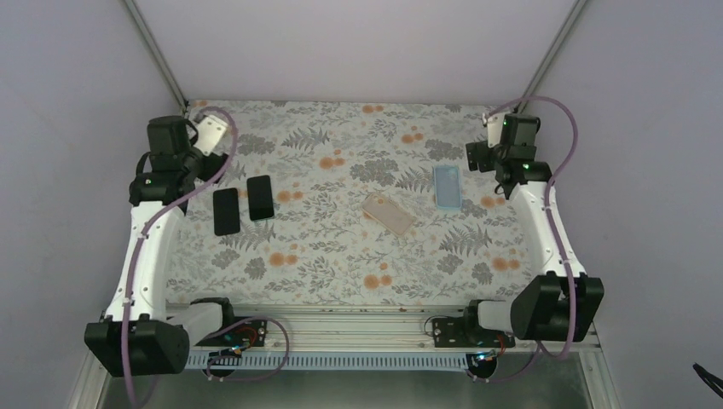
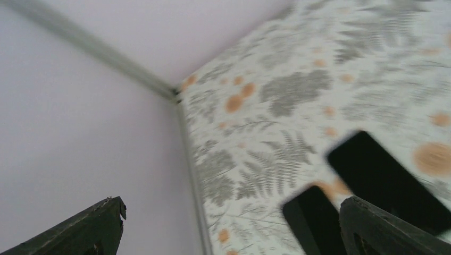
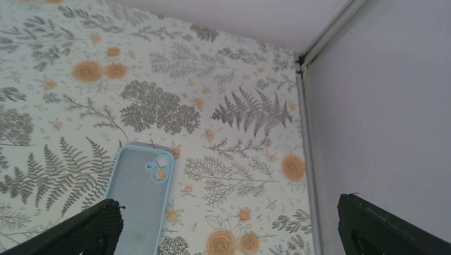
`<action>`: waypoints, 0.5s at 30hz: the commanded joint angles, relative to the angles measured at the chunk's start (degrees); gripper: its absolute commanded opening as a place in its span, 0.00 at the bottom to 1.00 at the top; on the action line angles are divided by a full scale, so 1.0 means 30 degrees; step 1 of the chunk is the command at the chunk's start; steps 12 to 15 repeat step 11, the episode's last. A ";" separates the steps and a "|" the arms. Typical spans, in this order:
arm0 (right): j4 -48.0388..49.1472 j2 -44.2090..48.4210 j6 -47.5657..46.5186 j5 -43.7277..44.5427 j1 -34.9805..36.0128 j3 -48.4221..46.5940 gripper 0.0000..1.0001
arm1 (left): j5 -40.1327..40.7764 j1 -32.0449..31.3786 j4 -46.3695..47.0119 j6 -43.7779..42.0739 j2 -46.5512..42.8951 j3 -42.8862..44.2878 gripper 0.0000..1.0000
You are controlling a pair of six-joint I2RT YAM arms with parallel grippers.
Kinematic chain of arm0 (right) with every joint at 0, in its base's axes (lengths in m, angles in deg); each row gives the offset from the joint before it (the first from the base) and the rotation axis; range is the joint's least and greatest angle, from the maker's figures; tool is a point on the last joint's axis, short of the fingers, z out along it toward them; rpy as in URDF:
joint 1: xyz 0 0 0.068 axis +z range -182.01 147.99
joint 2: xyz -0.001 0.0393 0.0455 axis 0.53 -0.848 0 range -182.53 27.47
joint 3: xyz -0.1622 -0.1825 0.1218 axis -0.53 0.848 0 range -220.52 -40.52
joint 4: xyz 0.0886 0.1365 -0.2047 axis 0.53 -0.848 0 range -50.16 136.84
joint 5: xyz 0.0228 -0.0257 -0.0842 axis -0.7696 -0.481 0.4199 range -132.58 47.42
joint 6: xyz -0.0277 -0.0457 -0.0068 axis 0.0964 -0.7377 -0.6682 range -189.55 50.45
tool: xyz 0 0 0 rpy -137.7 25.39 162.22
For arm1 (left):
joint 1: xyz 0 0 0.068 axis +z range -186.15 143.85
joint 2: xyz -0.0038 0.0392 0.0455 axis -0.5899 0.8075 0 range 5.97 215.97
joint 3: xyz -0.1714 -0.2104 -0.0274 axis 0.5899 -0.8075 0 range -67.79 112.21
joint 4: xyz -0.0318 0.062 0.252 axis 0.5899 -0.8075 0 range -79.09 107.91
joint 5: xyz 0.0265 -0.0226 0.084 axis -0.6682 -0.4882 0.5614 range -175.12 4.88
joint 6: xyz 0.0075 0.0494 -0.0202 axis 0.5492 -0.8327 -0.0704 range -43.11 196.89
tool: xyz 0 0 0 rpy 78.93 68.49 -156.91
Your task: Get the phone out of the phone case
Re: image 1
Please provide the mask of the phone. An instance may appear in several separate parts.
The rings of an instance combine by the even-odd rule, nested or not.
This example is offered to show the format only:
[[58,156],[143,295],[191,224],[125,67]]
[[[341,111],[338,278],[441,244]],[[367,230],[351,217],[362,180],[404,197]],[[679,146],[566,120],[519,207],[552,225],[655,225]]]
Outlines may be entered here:
[[237,188],[218,189],[212,194],[214,234],[240,232],[240,204]]

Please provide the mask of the light blue phone case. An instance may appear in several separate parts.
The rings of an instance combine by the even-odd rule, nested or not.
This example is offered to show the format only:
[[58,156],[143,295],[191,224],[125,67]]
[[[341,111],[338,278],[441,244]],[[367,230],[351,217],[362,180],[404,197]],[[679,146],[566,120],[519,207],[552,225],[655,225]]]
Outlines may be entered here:
[[460,210],[462,189],[457,166],[438,165],[433,170],[436,205],[439,209]]

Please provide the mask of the blue-green smartphone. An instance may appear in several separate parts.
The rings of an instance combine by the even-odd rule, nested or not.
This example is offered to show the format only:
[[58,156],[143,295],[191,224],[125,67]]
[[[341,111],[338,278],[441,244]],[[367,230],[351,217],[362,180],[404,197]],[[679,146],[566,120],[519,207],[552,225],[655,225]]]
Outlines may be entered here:
[[254,176],[246,180],[249,217],[253,222],[275,216],[270,176]]

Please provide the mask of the beige phone case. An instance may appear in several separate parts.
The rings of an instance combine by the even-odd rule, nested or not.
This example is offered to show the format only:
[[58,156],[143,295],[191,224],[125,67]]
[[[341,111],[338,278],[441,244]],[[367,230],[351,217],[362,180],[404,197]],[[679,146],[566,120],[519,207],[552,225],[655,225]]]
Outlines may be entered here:
[[414,216],[380,193],[367,196],[361,209],[397,237],[402,237],[415,222]]

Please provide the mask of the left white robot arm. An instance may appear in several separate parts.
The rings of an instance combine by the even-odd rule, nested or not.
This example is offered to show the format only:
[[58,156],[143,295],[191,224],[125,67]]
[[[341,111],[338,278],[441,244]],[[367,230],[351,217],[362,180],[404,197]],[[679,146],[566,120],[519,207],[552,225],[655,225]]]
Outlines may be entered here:
[[197,299],[169,316],[165,296],[177,230],[189,200],[228,168],[230,157],[214,150],[230,130],[215,115],[196,121],[165,116],[147,125],[149,150],[129,187],[131,231],[123,271],[101,318],[84,331],[86,346],[114,377],[177,374],[190,349],[206,337],[224,345],[236,336],[226,297]]

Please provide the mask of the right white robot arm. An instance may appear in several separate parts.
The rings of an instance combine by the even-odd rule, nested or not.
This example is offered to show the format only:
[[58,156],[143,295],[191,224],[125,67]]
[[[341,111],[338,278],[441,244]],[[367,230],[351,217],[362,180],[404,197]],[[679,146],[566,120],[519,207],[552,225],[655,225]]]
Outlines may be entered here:
[[493,173],[512,205],[533,277],[511,301],[471,301],[462,336],[473,347],[482,347],[495,331],[521,340],[578,343],[593,323],[604,285],[576,257],[558,211],[551,168],[535,158],[541,121],[498,113],[486,125],[488,140],[466,145],[468,164],[471,170]]

